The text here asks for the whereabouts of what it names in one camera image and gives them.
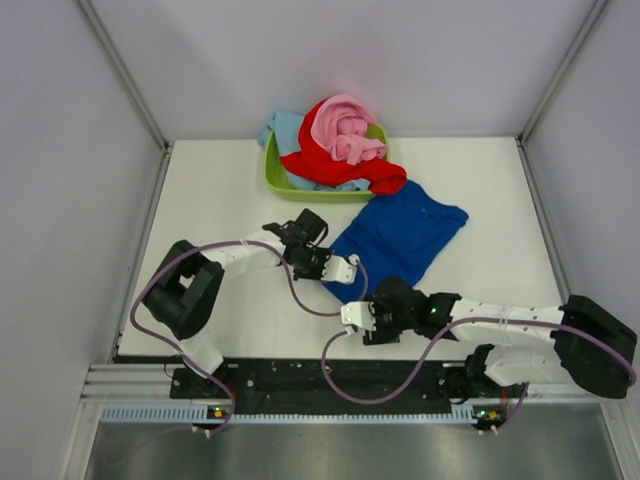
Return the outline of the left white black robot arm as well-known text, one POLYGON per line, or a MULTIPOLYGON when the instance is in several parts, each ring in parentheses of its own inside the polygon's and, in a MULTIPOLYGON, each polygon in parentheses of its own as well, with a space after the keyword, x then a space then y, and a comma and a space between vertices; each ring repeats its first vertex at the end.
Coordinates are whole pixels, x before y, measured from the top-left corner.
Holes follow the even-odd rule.
POLYGON ((223 355, 208 324, 225 280, 281 267, 289 282, 332 281, 340 260, 320 243, 328 224, 309 209, 282 224, 268 223, 243 239, 196 247, 172 245, 130 312, 139 331, 173 348, 193 372, 192 384, 205 396, 226 387, 223 355))

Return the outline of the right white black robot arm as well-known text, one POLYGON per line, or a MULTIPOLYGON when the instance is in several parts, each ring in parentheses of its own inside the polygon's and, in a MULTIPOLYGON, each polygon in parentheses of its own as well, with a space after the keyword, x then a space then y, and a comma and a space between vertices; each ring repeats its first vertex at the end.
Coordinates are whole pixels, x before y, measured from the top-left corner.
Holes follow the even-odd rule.
POLYGON ((455 293, 426 295, 398 277, 345 308, 366 345, 394 343, 406 331, 436 343, 471 342, 467 384, 487 396, 516 384, 568 384, 603 398, 623 399, 637 375, 636 333, 588 297, 565 304, 514 307, 455 293))

